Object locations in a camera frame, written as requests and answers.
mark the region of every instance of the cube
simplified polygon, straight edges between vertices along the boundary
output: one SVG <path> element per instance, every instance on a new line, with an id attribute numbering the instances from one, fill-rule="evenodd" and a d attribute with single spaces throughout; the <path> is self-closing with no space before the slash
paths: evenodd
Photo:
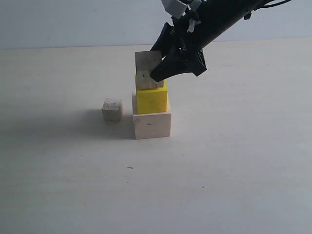
<path id="1" fill-rule="evenodd" d="M 140 89 L 136 81 L 136 99 L 138 114 L 152 114 L 167 111 L 168 87 Z"/>
<path id="2" fill-rule="evenodd" d="M 141 51 L 135 53 L 137 85 L 140 89 L 164 87 L 164 81 L 156 82 L 150 76 L 152 70 L 162 62 L 160 51 Z"/>
<path id="3" fill-rule="evenodd" d="M 121 121 L 122 100 L 107 98 L 102 107 L 102 113 L 105 121 Z"/>
<path id="4" fill-rule="evenodd" d="M 133 122 L 136 139 L 169 137 L 171 134 L 171 108 L 167 100 L 167 111 L 143 114 L 137 112 L 137 97 L 132 95 Z"/>

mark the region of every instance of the tabletop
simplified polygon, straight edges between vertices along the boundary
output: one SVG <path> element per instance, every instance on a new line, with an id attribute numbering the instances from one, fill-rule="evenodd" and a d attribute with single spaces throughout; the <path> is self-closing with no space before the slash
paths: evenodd
<path id="1" fill-rule="evenodd" d="M 312 38 L 213 42 L 134 139 L 135 51 L 0 51 L 0 233 L 310 234 Z M 104 122 L 106 98 L 123 100 Z"/>

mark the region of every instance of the small wooden block held by gripper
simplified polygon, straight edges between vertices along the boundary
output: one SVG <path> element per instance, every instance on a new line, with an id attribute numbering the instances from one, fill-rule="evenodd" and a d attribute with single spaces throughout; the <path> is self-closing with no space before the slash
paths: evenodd
<path id="1" fill-rule="evenodd" d="M 135 52 L 136 78 L 138 87 L 143 89 L 163 88 L 164 81 L 156 82 L 150 76 L 151 72 L 162 61 L 160 51 Z"/>
<path id="2" fill-rule="evenodd" d="M 122 100 L 107 98 L 102 107 L 102 113 L 105 121 L 121 121 L 122 118 Z"/>

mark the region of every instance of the black robotic arm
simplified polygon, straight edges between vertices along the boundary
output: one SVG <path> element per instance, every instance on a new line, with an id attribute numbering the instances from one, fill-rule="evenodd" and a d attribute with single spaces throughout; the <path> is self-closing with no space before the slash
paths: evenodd
<path id="1" fill-rule="evenodd" d="M 165 23 L 151 50 L 161 51 L 163 61 L 151 72 L 155 81 L 207 70 L 203 48 L 240 19 L 248 20 L 252 12 L 287 3 L 275 0 L 162 0 L 172 15 L 173 26 Z"/>

